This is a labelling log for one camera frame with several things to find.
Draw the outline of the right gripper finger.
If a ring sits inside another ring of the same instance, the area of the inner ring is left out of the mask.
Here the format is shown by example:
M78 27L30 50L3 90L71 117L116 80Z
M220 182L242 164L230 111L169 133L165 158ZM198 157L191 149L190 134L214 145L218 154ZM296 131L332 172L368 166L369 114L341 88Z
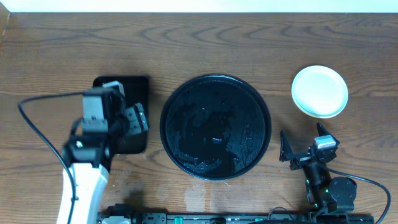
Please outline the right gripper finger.
M329 131L327 131L321 123L317 123L317 131L319 137L329 136L331 139L334 140L336 146L340 144L339 140L337 140L337 138L335 138Z
M280 155L279 160L281 162L290 161L293 158L293 150L288 142L287 136L284 130L280 131Z

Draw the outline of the yellow plate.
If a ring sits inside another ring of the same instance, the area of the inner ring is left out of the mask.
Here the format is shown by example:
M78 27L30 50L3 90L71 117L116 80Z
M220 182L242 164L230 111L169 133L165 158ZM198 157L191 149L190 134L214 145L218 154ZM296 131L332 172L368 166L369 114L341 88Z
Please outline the yellow plate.
M320 119L328 119L328 118L335 117L343 111L343 110L336 110L336 111L332 111L331 113L319 113L319 112L314 112L311 110L306 110L305 108L301 108L300 110L303 113L305 113L311 117L320 118Z

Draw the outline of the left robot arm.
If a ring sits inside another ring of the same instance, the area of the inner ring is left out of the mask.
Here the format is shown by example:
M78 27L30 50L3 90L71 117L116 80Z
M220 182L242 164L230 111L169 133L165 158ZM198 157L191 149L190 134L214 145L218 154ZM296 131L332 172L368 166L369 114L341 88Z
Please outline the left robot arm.
M147 104L110 106L84 103L83 117L63 148L63 192L57 223L96 223L115 155L146 149Z

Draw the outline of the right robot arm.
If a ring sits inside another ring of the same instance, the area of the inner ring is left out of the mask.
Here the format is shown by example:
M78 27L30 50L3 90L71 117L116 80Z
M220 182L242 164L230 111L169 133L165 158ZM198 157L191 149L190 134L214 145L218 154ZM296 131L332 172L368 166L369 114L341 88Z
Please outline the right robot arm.
M354 210L357 184L339 175L332 178L326 163L336 158L339 140L317 123L319 136L307 152L293 153L284 131L280 132L281 162L289 162L290 170L302 169L306 177L308 202L326 213L347 213Z

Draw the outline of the light blue plate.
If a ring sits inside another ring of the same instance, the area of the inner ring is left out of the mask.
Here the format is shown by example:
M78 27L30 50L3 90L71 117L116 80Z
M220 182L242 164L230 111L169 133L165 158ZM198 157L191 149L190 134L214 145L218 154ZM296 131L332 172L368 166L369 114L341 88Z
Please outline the light blue plate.
M312 65L296 74L291 95L296 106L319 113L344 110L348 87L342 76L331 68Z

